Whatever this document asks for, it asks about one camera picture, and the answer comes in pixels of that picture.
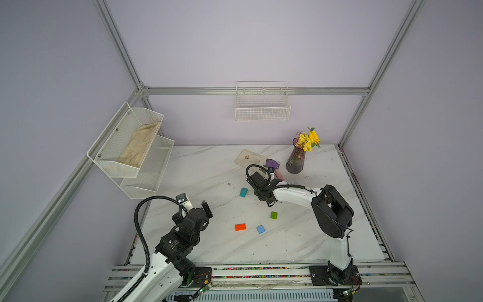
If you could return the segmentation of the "teal wood block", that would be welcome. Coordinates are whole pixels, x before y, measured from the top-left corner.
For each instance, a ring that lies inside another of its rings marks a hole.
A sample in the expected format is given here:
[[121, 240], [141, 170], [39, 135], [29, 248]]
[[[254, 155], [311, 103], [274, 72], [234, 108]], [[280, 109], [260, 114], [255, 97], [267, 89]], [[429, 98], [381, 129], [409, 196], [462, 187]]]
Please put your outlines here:
[[247, 195], [247, 193], [248, 193], [248, 191], [249, 190], [247, 188], [245, 188], [245, 187], [241, 188], [241, 190], [240, 190], [240, 197], [245, 198], [246, 195]]

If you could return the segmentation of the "yellow flower bouquet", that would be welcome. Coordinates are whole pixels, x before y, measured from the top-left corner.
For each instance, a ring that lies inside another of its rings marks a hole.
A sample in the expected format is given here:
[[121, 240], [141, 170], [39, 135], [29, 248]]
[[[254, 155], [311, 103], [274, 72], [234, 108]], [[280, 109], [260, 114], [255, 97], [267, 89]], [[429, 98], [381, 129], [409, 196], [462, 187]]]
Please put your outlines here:
[[307, 132], [298, 132], [294, 139], [295, 147], [304, 152], [311, 152], [314, 148], [320, 148], [320, 142], [315, 128], [308, 128]]

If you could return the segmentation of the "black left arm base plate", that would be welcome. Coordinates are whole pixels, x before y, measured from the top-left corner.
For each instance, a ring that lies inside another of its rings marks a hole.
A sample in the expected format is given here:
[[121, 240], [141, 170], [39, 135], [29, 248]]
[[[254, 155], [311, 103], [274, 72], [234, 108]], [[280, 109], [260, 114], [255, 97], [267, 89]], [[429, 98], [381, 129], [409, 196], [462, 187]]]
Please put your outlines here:
[[202, 288], [211, 283], [213, 269], [211, 267], [197, 267], [187, 279], [186, 288]]

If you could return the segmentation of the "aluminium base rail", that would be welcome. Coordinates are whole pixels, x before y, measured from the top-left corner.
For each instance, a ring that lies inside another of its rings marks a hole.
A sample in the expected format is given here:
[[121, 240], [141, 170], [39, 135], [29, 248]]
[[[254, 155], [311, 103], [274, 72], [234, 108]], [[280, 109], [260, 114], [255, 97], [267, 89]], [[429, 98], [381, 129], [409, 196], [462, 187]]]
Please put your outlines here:
[[[312, 287], [310, 264], [213, 265], [213, 290], [224, 289], [300, 289]], [[361, 288], [415, 287], [403, 262], [356, 262]]]

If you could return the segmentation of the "purple glass vase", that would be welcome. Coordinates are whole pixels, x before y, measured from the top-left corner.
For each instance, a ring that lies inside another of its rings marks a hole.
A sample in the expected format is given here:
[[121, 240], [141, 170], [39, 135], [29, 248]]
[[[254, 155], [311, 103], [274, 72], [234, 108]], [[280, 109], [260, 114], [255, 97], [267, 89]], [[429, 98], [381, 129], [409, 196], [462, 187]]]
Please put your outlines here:
[[286, 170], [290, 174], [299, 174], [304, 168], [306, 152], [302, 147], [297, 146], [298, 139], [293, 139], [293, 151], [286, 162]]

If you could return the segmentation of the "beige glove in basket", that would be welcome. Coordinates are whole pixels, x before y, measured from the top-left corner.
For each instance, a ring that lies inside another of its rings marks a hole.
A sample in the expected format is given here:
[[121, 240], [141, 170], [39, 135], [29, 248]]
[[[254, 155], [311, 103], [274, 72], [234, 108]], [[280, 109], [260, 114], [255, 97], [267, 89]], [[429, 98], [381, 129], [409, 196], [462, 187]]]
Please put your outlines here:
[[161, 122], [155, 122], [137, 128], [119, 156], [118, 162], [140, 168], [160, 125]]

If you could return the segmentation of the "white mesh lower shelf basket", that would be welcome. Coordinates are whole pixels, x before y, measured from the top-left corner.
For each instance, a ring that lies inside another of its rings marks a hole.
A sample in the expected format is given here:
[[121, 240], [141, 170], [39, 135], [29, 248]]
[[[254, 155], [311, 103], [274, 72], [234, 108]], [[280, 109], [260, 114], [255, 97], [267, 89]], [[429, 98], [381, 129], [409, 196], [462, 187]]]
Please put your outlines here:
[[157, 193], [171, 156], [174, 141], [156, 135], [135, 178], [124, 178], [120, 188], [131, 200], [143, 200]]

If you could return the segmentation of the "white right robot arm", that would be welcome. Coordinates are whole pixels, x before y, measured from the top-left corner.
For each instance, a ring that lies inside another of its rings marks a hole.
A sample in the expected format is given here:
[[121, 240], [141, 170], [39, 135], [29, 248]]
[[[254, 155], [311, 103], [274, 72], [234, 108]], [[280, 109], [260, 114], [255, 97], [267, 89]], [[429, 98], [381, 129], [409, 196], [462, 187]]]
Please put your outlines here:
[[334, 186], [327, 184], [314, 189], [265, 177], [260, 172], [248, 174], [247, 182], [255, 196], [269, 207], [286, 202], [312, 210], [319, 228], [330, 238], [327, 281], [339, 285], [352, 279], [354, 265], [349, 239], [354, 211]]

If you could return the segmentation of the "red orange block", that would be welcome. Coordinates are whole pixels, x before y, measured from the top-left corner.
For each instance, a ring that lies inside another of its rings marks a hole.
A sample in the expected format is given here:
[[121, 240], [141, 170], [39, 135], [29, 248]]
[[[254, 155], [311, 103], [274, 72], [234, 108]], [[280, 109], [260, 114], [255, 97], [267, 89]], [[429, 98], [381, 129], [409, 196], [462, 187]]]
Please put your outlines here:
[[236, 232], [240, 232], [240, 231], [244, 231], [247, 229], [247, 226], [245, 223], [241, 223], [241, 224], [236, 224], [235, 225], [235, 231]]

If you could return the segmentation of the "white mesh upper shelf basket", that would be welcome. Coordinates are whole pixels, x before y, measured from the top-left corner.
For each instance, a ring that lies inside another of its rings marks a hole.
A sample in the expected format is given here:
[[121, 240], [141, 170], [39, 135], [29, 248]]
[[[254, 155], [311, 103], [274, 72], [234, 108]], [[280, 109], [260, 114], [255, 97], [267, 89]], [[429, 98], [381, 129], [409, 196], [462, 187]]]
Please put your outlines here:
[[124, 103], [88, 150], [88, 159], [110, 178], [137, 177], [140, 168], [121, 164], [118, 158], [137, 128], [145, 124], [162, 123], [163, 119], [164, 116], [161, 113], [147, 108], [133, 108], [128, 103]]

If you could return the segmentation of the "beige dirty cloth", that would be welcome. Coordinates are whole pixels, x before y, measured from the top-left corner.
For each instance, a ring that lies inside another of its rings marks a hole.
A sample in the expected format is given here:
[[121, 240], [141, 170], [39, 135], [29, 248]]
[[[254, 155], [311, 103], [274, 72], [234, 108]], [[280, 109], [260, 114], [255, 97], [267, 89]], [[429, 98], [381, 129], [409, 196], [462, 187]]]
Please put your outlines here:
[[264, 166], [266, 160], [267, 157], [265, 156], [262, 156], [247, 149], [243, 149], [243, 151], [241, 151], [238, 157], [235, 159], [235, 163], [240, 167], [247, 168], [251, 164]]

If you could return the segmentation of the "white mesh shelf basket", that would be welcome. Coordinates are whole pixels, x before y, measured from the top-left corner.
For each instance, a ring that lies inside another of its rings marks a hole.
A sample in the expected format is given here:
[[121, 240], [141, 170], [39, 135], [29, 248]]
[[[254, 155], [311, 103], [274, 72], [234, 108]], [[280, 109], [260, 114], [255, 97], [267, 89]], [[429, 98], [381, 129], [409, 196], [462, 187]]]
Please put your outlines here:
[[157, 193], [171, 156], [174, 141], [156, 135], [135, 178], [124, 178], [120, 188], [131, 200], [143, 200]]
[[124, 103], [88, 150], [88, 159], [110, 178], [137, 177], [140, 168], [121, 164], [118, 158], [137, 128], [145, 124], [162, 123], [163, 119], [164, 116], [161, 113], [147, 108], [133, 108], [128, 103]]

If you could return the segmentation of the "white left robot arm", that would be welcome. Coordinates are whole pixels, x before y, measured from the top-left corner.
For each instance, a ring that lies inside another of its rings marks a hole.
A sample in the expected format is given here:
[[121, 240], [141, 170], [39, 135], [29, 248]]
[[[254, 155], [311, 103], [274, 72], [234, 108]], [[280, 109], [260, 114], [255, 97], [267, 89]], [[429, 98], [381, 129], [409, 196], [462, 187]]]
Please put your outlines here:
[[[178, 211], [172, 217], [175, 226], [150, 252], [140, 226], [139, 211], [152, 200], [170, 201], [178, 206]], [[190, 285], [196, 265], [187, 256], [200, 243], [200, 233], [206, 230], [212, 217], [206, 201], [195, 208], [185, 194], [175, 199], [151, 196], [139, 202], [134, 212], [134, 225], [145, 254], [145, 265], [112, 300], [163, 301], [173, 290]]]

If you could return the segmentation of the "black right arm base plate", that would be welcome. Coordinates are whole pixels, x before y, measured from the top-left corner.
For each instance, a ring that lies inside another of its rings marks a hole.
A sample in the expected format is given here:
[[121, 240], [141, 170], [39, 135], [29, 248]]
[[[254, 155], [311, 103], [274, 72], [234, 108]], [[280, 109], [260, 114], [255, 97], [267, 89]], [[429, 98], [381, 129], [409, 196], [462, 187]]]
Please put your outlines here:
[[358, 267], [352, 262], [346, 269], [338, 269], [332, 264], [309, 266], [313, 286], [360, 286], [362, 278]]

